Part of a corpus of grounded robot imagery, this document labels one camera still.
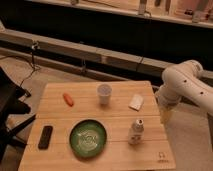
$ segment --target shelf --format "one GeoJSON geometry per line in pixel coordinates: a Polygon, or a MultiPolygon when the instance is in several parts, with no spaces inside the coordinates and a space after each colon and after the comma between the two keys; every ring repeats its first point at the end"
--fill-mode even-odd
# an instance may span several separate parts
{"type": "MultiPolygon", "coordinates": [[[[48,3],[62,6],[69,6],[73,8],[82,8],[88,10],[95,10],[100,12],[116,13],[120,15],[127,15],[132,17],[149,18],[149,15],[138,15],[139,0],[79,0],[79,4],[75,6],[70,5],[70,0],[30,0],[40,3],[48,3]]],[[[191,25],[195,27],[213,28],[213,22],[202,21],[193,23],[190,19],[183,19],[175,14],[177,0],[172,0],[169,14],[165,11],[165,0],[162,1],[159,7],[154,6],[154,0],[149,0],[147,3],[147,11],[152,14],[153,20],[171,22],[177,24],[191,25]]]]}

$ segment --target green bowl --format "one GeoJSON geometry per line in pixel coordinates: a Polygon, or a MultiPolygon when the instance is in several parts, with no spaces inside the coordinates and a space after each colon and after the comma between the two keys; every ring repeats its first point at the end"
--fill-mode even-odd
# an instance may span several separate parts
{"type": "Polygon", "coordinates": [[[83,120],[72,129],[69,140],[76,156],[90,158],[103,150],[106,139],[106,130],[100,122],[83,120]]]}

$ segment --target wooden tabletop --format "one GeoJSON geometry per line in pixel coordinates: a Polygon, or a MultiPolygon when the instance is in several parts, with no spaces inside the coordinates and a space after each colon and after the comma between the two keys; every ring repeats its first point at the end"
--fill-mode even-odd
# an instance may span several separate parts
{"type": "Polygon", "coordinates": [[[20,171],[95,171],[95,170],[158,170],[174,169],[175,161],[158,107],[148,81],[107,82],[112,87],[110,104],[99,105],[97,87],[102,82],[48,84],[40,102],[20,171]],[[62,98],[67,92],[74,100],[69,107],[62,98]],[[134,94],[144,97],[137,112],[128,107],[134,94]],[[101,122],[107,131],[103,152],[90,160],[79,160],[69,145],[73,127],[84,119],[101,122]],[[136,146],[127,142],[129,128],[135,119],[143,119],[142,141],[136,146]],[[44,125],[53,126],[47,150],[38,149],[44,125]]]}

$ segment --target small bottle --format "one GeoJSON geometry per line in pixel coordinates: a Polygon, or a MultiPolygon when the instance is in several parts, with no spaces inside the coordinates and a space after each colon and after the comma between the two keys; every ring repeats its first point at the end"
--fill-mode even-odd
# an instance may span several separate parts
{"type": "Polygon", "coordinates": [[[144,131],[143,120],[137,119],[132,123],[129,130],[128,142],[131,145],[135,145],[141,142],[141,136],[144,131]]]}

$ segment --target black chair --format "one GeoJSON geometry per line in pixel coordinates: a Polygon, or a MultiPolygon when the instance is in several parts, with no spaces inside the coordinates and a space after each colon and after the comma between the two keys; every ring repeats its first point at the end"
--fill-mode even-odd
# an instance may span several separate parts
{"type": "Polygon", "coordinates": [[[13,83],[0,67],[0,163],[7,145],[21,148],[26,146],[24,142],[18,140],[15,136],[35,119],[35,115],[11,130],[6,125],[9,114],[25,114],[30,112],[30,107],[18,100],[25,93],[26,91],[13,83]]]}

